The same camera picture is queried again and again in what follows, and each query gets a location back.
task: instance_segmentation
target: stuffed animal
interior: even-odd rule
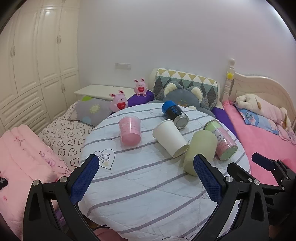
[[[141,78],[141,81],[138,81],[138,80],[134,80],[134,81],[137,83],[135,87],[135,93],[137,94],[137,96],[143,95],[144,97],[146,97],[147,86],[146,86],[145,80]]]
[[[126,96],[124,95],[123,90],[119,90],[118,92],[119,94],[117,95],[110,94],[110,96],[113,97],[113,100],[110,103],[110,110],[112,110],[113,112],[117,112],[128,107],[128,101],[126,99]]]
[[[172,81],[165,86],[164,96],[165,97],[162,101],[154,100],[150,101],[149,103],[166,102],[168,100],[172,100],[177,105],[201,111],[215,118],[213,112],[206,108],[200,107],[204,100],[200,88],[196,86],[191,86],[188,89],[184,89],[183,86],[181,86],[178,82]]]
[[[291,121],[285,108],[278,108],[257,95],[245,94],[237,97],[235,102],[238,108],[247,109],[258,115],[262,115],[278,123],[285,130],[288,130],[288,127],[291,126]]]

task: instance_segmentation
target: pink fleece blanket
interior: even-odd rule
[[[296,171],[296,146],[264,129],[246,125],[237,109],[228,101],[223,103],[223,107],[234,126],[239,141],[245,149],[252,176],[264,184],[277,185],[271,172],[252,162],[252,155],[255,152],[269,159],[279,159]]]
[[[32,182],[55,182],[71,171],[28,126],[21,125],[0,138],[0,177],[8,185],[0,190],[0,213],[22,240],[22,223]]]

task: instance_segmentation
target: tin can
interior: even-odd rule
[[[188,115],[172,100],[166,101],[162,107],[162,112],[171,119],[178,129],[184,128],[188,123]]]
[[[216,154],[221,161],[231,158],[237,151],[237,145],[223,126],[217,120],[210,120],[204,126],[204,130],[211,131],[218,140]]]

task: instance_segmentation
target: cartoon pillowcase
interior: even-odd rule
[[[262,115],[258,115],[252,111],[247,110],[247,109],[240,109],[237,107],[237,105],[235,105],[235,107],[237,108],[240,115],[244,119],[244,122],[247,125],[256,126],[256,127],[262,128],[264,130],[267,130],[273,134],[279,135],[279,130],[278,130],[276,124],[274,123],[274,121],[272,121]]]
[[[77,102],[68,120],[82,121],[96,127],[106,119],[111,112],[109,101],[85,96],[81,101]]]

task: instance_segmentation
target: red heart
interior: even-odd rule
[[[142,93],[144,91],[144,87],[138,87],[138,90]]]
[[[125,102],[117,103],[117,107],[118,107],[118,109],[120,109],[120,110],[123,110],[123,109],[125,108],[125,106],[126,106]]]

